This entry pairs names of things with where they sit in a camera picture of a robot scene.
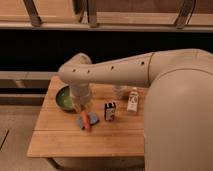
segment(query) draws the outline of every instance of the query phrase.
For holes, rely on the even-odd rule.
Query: white bottle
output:
[[[127,113],[130,115],[137,114],[138,111],[138,100],[139,94],[136,87],[132,88],[132,91],[129,93],[129,100],[127,104]]]

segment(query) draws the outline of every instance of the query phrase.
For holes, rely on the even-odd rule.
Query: table top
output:
[[[127,114],[128,97],[117,100],[112,85],[90,84],[93,93],[91,111],[99,123],[92,131],[77,125],[80,116],[61,110],[55,101],[57,92],[66,86],[53,76],[45,96],[33,136],[28,157],[110,157],[144,156],[143,102],[146,89],[139,88],[138,113]],[[116,103],[115,120],[104,119],[104,104]]]

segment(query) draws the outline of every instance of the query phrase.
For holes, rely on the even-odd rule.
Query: floor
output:
[[[0,105],[0,171],[54,171],[40,158],[26,156],[41,106]],[[142,158],[56,158],[65,170],[142,171]]]

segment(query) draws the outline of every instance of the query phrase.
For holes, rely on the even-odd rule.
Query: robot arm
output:
[[[78,54],[59,69],[85,105],[89,83],[149,87],[144,104],[146,171],[213,170],[213,55],[198,49],[153,52],[91,64]]]
[[[171,61],[196,58],[198,51],[185,49],[153,52],[98,64],[91,64],[87,55],[79,53],[63,64],[58,74],[70,86],[73,101],[85,105],[91,99],[89,83],[149,87]]]

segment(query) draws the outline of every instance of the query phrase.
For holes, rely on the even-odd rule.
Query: green bowl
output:
[[[61,88],[56,95],[57,105],[65,111],[73,110],[72,99],[70,98],[69,86]]]

